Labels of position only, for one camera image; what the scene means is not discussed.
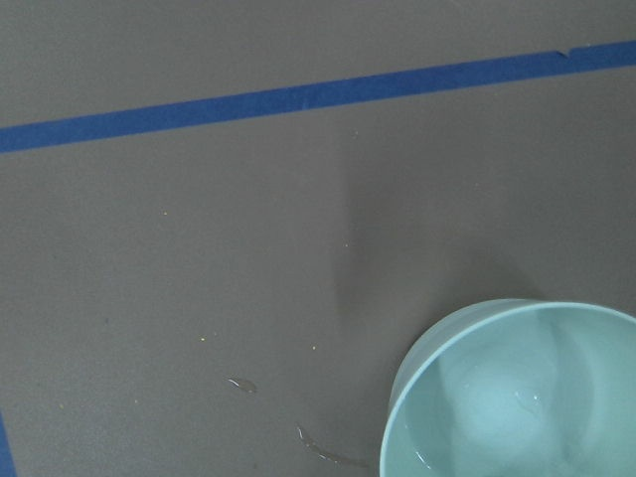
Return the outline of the light green ceramic bowl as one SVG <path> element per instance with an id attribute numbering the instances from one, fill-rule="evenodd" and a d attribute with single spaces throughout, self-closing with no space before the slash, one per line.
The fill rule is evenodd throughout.
<path id="1" fill-rule="evenodd" d="M 631 476 L 635 320 L 497 299 L 425 331 L 392 385 L 383 476 Z"/>

